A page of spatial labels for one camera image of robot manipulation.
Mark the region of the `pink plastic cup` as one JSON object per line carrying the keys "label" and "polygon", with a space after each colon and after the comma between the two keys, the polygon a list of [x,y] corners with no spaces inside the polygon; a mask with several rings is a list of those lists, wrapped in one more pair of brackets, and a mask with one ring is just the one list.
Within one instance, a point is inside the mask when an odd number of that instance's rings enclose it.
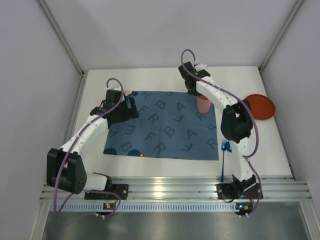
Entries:
{"label": "pink plastic cup", "polygon": [[196,102],[197,102],[197,110],[201,114],[206,114],[210,110],[211,101],[207,97],[203,95],[198,96],[196,98]]}

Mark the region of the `blue letter-print placemat cloth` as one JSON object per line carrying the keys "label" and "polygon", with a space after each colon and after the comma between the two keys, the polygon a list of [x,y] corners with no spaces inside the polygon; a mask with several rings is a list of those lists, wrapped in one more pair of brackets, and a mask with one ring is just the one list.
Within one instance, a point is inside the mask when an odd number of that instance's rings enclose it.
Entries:
{"label": "blue letter-print placemat cloth", "polygon": [[215,107],[198,111],[186,92],[131,91],[139,117],[109,128],[103,153],[162,159],[217,161]]}

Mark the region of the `red plastic plate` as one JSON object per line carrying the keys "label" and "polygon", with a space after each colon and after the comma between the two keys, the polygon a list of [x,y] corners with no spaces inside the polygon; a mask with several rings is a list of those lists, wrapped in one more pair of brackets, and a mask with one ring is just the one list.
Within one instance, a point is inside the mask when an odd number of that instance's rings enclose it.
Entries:
{"label": "red plastic plate", "polygon": [[249,103],[251,114],[255,120],[268,120],[276,113],[275,104],[265,95],[251,94],[244,100]]}

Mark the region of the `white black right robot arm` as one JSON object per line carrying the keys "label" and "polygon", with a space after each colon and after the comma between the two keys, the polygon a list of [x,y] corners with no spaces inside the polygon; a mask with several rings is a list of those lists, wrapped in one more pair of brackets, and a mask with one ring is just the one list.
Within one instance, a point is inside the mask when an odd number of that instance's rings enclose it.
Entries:
{"label": "white black right robot arm", "polygon": [[249,166],[248,144],[254,127],[247,101],[239,101],[221,88],[206,71],[206,65],[193,65],[190,61],[181,64],[178,70],[184,79],[187,92],[193,96],[206,97],[222,113],[220,130],[231,146],[231,169],[234,181],[247,188],[256,183],[256,176]]}

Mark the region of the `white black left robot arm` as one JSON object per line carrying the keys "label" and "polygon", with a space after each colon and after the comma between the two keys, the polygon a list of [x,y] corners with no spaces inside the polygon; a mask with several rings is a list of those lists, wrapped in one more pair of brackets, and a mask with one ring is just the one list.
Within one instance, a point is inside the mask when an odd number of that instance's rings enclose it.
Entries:
{"label": "white black left robot arm", "polygon": [[91,110],[80,130],[60,148],[49,150],[46,184],[72,194],[106,190],[109,177],[101,173],[88,173],[84,164],[85,155],[110,126],[138,117],[133,96],[126,96],[117,89],[107,90],[105,100]]}

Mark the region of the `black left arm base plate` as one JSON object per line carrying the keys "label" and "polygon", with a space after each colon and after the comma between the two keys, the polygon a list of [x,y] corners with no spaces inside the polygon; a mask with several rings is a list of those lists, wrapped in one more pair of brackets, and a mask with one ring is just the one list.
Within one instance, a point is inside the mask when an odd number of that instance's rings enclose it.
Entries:
{"label": "black left arm base plate", "polygon": [[108,190],[91,190],[89,192],[86,192],[84,195],[85,200],[116,200],[120,198],[121,200],[126,200],[129,193],[129,185],[128,184],[112,184],[111,188]]}

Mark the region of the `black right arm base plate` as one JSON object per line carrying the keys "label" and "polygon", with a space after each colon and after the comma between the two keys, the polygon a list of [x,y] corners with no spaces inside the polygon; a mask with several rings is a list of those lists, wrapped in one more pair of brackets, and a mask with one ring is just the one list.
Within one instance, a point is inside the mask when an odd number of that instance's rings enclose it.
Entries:
{"label": "black right arm base plate", "polygon": [[233,183],[219,183],[216,185],[219,200],[230,202],[231,200],[257,200],[259,196],[263,198],[260,185],[257,183],[249,190],[241,191]]}

